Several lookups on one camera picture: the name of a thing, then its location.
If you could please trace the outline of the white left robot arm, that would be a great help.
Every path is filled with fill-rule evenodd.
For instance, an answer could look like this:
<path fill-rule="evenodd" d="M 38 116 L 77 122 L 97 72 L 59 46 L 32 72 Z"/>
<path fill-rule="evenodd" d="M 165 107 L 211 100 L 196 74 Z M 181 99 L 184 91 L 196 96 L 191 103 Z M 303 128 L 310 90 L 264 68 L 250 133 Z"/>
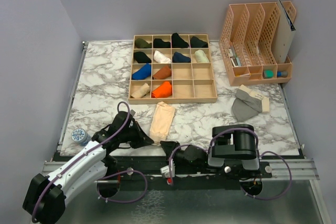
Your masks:
<path fill-rule="evenodd" d="M 96 180 L 120 178 L 117 161 L 110 153 L 120 144 L 136 149 L 154 143 L 131 113 L 120 111 L 113 122 L 95 132 L 88 144 L 71 160 L 30 182 L 23 209 L 33 223 L 56 223 L 66 206 Z"/>

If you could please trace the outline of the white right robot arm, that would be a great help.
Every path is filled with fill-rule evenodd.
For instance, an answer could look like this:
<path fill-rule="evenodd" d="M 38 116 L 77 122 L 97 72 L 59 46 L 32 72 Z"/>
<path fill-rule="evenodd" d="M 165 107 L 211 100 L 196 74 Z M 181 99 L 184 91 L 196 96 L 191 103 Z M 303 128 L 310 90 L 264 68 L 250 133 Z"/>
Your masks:
<path fill-rule="evenodd" d="M 258 136 L 249 124 L 212 128 L 208 149 L 178 142 L 160 144 L 167 157 L 167 165 L 160 172 L 170 180 L 180 165 L 192 174 L 220 173 L 232 179 L 256 178 L 261 173 Z"/>

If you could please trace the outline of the beige boxer underwear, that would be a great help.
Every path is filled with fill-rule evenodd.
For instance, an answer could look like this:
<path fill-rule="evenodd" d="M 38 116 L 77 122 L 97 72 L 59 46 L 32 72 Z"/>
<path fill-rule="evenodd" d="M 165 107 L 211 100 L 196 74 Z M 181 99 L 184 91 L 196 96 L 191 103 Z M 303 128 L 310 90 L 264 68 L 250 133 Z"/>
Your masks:
<path fill-rule="evenodd" d="M 174 114 L 174 107 L 164 102 L 159 102 L 156 105 L 150 127 L 150 138 L 154 141 L 153 145 L 160 146 L 161 141 L 166 141 Z"/>

